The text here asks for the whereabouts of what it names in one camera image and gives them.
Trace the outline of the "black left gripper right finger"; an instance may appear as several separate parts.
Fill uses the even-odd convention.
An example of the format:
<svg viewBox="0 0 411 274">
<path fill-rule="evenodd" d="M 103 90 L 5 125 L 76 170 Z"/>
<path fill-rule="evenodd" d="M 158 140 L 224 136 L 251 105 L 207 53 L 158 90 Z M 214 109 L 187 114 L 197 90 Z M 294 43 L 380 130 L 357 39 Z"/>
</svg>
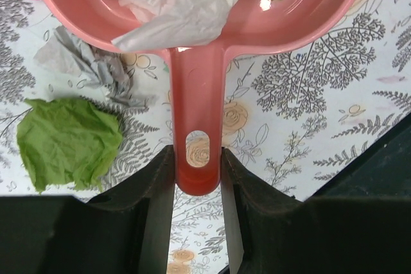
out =
<svg viewBox="0 0 411 274">
<path fill-rule="evenodd" d="M 409 273 L 410 197 L 292 198 L 222 154 L 226 273 Z"/>
</svg>

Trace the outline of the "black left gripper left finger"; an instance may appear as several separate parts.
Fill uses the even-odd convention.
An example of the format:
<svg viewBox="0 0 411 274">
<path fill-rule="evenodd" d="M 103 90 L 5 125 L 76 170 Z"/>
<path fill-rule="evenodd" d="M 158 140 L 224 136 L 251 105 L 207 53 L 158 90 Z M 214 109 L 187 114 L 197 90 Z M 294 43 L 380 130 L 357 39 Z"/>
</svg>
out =
<svg viewBox="0 0 411 274">
<path fill-rule="evenodd" d="M 1 198 L 2 273 L 165 273 L 174 152 L 88 202 L 73 196 Z"/>
</svg>

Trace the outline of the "green paper scrap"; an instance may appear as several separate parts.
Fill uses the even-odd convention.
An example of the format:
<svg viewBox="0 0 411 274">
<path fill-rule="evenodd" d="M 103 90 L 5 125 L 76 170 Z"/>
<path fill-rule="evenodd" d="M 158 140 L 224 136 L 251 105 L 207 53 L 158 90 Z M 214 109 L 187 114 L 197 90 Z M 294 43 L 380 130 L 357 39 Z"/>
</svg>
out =
<svg viewBox="0 0 411 274">
<path fill-rule="evenodd" d="M 17 145 L 35 190 L 101 188 L 123 141 L 118 118 L 86 99 L 25 102 L 30 111 L 17 126 Z"/>
</svg>

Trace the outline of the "pink dustpan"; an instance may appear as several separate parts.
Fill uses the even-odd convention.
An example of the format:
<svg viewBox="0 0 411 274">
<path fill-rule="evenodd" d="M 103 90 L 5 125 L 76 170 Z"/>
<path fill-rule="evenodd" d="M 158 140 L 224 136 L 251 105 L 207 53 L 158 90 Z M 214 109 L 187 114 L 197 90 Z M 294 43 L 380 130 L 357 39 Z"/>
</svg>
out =
<svg viewBox="0 0 411 274">
<path fill-rule="evenodd" d="M 58 20 L 92 46 L 121 51 L 112 39 L 141 23 L 117 0 L 44 0 Z M 175 178 L 187 194 L 220 182 L 225 74 L 242 54 L 283 53 L 323 36 L 354 0 L 238 0 L 221 34 L 205 45 L 146 51 L 170 69 Z"/>
</svg>

